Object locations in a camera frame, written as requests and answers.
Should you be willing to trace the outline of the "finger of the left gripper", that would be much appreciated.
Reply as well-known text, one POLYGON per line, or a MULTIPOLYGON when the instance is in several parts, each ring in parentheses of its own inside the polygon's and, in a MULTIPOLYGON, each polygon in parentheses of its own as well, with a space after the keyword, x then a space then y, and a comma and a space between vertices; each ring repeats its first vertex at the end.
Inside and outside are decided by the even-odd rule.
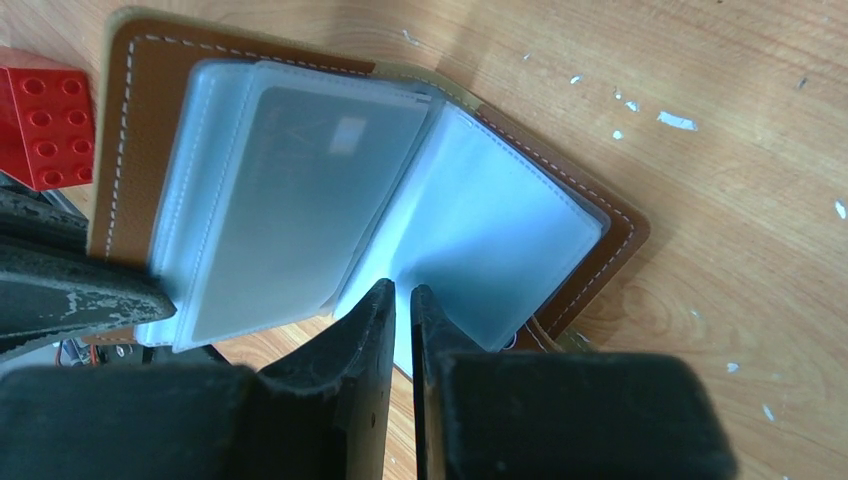
POLYGON ((85 218, 2 193, 2 360, 175 314, 151 278, 88 257, 86 239, 85 218))

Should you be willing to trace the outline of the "brown leather card holder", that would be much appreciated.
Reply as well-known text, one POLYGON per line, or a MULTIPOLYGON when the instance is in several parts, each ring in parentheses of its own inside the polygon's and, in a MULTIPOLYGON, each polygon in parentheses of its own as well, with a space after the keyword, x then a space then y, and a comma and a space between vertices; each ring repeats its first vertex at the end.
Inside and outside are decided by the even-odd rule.
POLYGON ((646 217, 462 86, 163 11, 107 23, 92 256, 176 310, 105 343, 184 351, 395 285, 412 369, 426 285, 484 350, 548 351, 645 243, 646 217))

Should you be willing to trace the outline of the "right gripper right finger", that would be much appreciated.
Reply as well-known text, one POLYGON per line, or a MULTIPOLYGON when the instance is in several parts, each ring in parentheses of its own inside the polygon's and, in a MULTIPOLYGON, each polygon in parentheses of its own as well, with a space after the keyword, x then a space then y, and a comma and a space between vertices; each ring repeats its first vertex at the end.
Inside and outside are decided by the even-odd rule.
POLYGON ((733 479, 695 372, 648 353, 493 353, 410 300, 422 479, 733 479))

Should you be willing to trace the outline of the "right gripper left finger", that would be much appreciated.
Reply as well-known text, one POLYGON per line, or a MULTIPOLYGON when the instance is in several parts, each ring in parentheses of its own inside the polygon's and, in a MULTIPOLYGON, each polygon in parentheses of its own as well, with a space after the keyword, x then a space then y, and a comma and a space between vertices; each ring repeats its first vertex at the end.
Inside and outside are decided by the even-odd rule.
POLYGON ((5 479, 378 479, 395 287, 254 371, 31 367, 1 381, 5 479))

